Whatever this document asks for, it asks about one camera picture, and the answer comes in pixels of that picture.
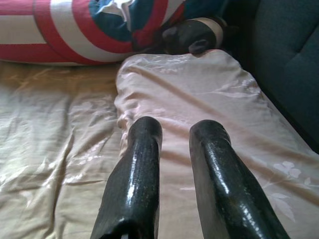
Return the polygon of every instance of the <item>black plush toy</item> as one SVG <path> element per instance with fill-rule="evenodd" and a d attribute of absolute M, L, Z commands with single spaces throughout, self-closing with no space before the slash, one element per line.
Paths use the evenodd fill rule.
<path fill-rule="evenodd" d="M 219 48 L 225 37 L 233 35 L 238 27 L 228 26 L 219 17 L 200 17 L 186 20 L 162 33 L 167 54 L 201 54 Z"/>

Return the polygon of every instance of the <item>pillow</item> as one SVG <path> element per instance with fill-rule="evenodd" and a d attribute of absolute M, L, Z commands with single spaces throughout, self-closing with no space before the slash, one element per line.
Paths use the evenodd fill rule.
<path fill-rule="evenodd" d="M 1 0 L 0 59 L 58 65 L 121 61 L 164 25 L 214 14 L 226 0 Z"/>
<path fill-rule="evenodd" d="M 121 153 L 135 120 L 151 116 L 162 125 L 159 238 L 203 237 L 188 141 L 190 127 L 205 119 L 224 125 L 290 237 L 318 237 L 319 155 L 230 55 L 213 50 L 201 57 L 133 56 L 116 84 Z"/>

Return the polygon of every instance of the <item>dark blue couch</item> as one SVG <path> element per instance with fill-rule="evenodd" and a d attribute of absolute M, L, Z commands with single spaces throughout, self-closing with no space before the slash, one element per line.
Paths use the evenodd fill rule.
<path fill-rule="evenodd" d="M 241 28 L 226 47 L 319 153 L 319 0 L 238 0 L 225 18 Z"/>

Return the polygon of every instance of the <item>bed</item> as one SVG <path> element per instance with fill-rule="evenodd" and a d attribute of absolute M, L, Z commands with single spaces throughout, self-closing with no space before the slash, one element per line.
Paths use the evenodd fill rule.
<path fill-rule="evenodd" d="M 87 239 L 142 116 L 163 127 L 159 238 L 202 239 L 189 128 L 224 125 L 292 239 L 319 233 L 319 156 L 227 53 L 122 65 L 0 64 L 0 237 Z"/>

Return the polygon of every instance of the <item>stuffed toy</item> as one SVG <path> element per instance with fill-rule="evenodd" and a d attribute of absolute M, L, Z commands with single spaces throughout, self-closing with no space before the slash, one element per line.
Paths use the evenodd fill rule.
<path fill-rule="evenodd" d="M 200 17 L 186 20 L 162 33 L 163 47 L 167 54 L 201 54 L 220 48 L 223 40 L 238 31 L 228 26 L 220 17 Z"/>

